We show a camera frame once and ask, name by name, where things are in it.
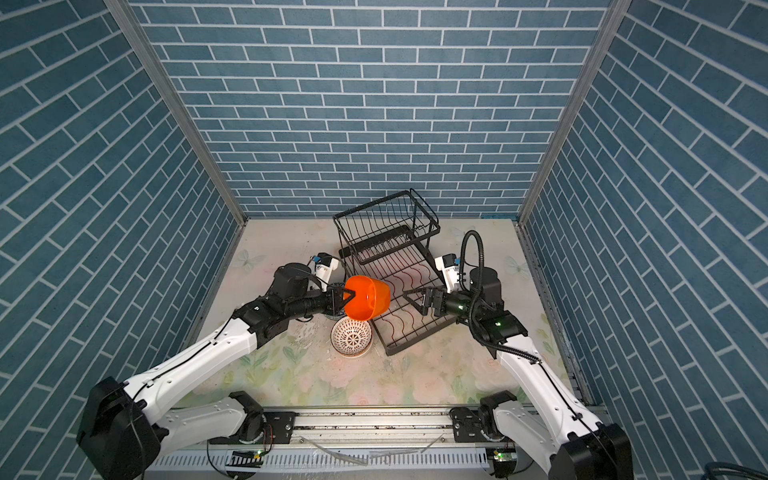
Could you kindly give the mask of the orange plastic bowl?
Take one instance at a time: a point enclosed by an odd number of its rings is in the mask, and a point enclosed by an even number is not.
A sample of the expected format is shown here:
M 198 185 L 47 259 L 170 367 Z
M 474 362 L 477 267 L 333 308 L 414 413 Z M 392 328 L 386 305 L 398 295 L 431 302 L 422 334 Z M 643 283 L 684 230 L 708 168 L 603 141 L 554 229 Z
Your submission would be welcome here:
M 367 276 L 353 276 L 345 287 L 356 292 L 356 297 L 344 307 L 350 319 L 370 321 L 389 310 L 391 291 L 387 283 Z

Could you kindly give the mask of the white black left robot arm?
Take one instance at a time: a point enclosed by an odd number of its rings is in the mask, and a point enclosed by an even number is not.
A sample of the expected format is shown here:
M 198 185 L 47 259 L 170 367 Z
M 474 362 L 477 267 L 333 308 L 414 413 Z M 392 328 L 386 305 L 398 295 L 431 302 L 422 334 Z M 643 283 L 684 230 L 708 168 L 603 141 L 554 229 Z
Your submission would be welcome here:
M 177 402 L 230 363 L 263 347 L 294 319 L 317 314 L 367 321 L 389 304 L 389 289 L 367 277 L 327 284 L 305 264 L 279 267 L 267 292 L 235 309 L 213 333 L 122 382 L 90 391 L 76 436 L 104 479 L 134 479 L 159 456 L 210 439 L 267 446 L 263 409 L 238 391 L 210 405 L 174 412 Z

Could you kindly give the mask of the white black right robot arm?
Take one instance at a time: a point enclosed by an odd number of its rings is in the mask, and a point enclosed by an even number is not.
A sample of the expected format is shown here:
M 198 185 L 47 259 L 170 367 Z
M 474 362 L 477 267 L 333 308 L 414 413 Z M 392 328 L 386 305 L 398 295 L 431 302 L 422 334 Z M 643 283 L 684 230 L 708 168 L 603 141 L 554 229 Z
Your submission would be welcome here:
M 479 416 L 488 437 L 512 440 L 551 479 L 633 478 L 627 434 L 588 409 L 541 358 L 526 328 L 505 309 L 495 270 L 472 269 L 466 287 L 450 282 L 407 290 L 404 297 L 423 315 L 466 324 L 533 404 L 536 417 L 509 392 L 482 399 Z

